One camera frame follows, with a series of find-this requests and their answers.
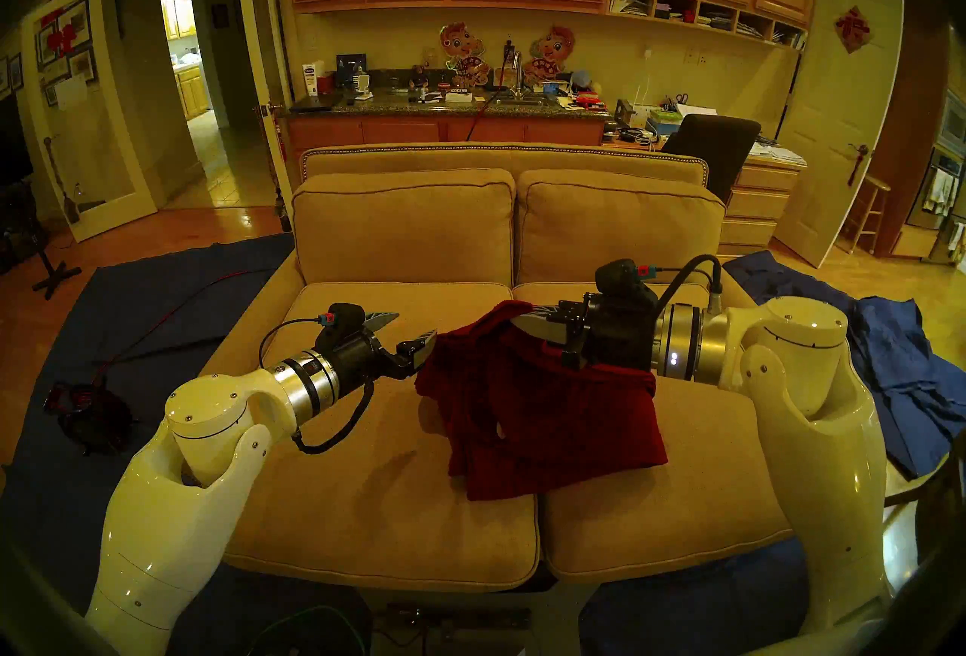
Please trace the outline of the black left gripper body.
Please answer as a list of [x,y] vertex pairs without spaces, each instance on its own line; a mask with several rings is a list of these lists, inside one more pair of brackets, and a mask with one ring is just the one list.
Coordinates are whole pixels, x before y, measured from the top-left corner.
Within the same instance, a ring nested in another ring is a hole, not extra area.
[[324,330],[323,359],[328,364],[333,404],[380,378],[405,380],[412,376],[412,360],[392,354],[368,330],[352,334]]

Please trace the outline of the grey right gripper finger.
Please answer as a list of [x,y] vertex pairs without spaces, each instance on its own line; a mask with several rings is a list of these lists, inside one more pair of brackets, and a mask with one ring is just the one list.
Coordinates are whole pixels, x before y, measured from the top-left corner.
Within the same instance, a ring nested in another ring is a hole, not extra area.
[[561,309],[533,309],[511,319],[522,332],[556,346],[564,346],[573,334],[573,315]]

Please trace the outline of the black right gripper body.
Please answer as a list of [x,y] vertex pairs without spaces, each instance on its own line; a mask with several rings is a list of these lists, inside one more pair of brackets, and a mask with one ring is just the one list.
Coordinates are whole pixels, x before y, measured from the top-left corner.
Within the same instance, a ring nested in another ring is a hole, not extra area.
[[600,364],[650,371],[657,302],[654,296],[638,300],[585,295],[581,301],[563,300],[562,364],[572,370]]

